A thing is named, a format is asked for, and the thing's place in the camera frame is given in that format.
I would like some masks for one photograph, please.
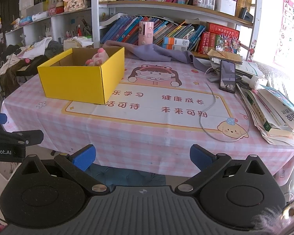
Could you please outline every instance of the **gray ribbed plate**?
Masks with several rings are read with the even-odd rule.
[[[192,197],[169,186],[123,187],[94,196],[79,216],[60,226],[34,230],[9,225],[0,235],[261,235],[210,220]]]

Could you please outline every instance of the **transparent pen holder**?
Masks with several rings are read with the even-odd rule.
[[[214,10],[216,0],[197,0],[197,6]]]

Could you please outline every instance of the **purple cloth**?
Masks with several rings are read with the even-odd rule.
[[[208,69],[208,67],[198,61],[190,51],[165,49],[156,44],[136,46],[130,43],[117,41],[106,41],[103,48],[111,46],[124,47],[125,57],[127,58],[160,62],[175,60],[186,64],[192,62],[197,70],[205,72]]]

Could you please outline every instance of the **blue tufted stool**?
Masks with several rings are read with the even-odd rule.
[[[91,164],[85,171],[88,175],[110,189],[114,185],[126,186],[158,186],[165,185],[165,175],[138,171],[133,169],[120,169],[97,164]]]

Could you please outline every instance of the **white cable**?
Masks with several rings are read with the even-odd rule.
[[[247,111],[245,105],[244,105],[243,102],[239,99],[239,97],[237,96],[237,94],[235,94],[235,98],[238,99],[238,101],[239,101],[240,104],[243,106],[243,108],[244,108],[244,110],[246,111],[246,114],[247,114],[247,116],[248,116],[249,126],[248,126],[248,130],[247,130],[247,132],[246,132],[244,135],[242,135],[240,138],[235,139],[235,140],[221,140],[221,139],[217,139],[216,137],[214,137],[213,135],[211,135],[209,132],[207,132],[206,129],[205,129],[205,128],[202,126],[202,124],[201,124],[201,117],[203,116],[204,112],[206,112],[207,110],[211,109],[211,108],[213,107],[213,105],[216,103],[216,96],[214,95],[214,93],[213,93],[213,91],[212,91],[211,87],[209,86],[209,84],[208,84],[208,82],[207,82],[207,79],[206,79],[207,71],[209,71],[210,69],[212,69],[212,67],[210,67],[208,70],[206,70],[206,72],[205,72],[205,76],[204,76],[204,77],[205,77],[206,85],[209,87],[209,89],[210,89],[210,91],[211,91],[211,93],[212,93],[212,95],[213,95],[213,103],[212,103],[207,109],[205,109],[205,110],[203,110],[203,111],[201,112],[201,116],[199,117],[199,124],[200,124],[201,128],[204,130],[204,132],[207,133],[210,137],[212,137],[212,138],[215,139],[215,140],[222,141],[222,142],[234,142],[234,141],[238,141],[238,140],[242,139],[244,136],[246,136],[246,135],[248,134],[248,132],[249,132],[249,130],[250,130],[250,118],[249,118],[249,114],[248,114],[248,111]]]

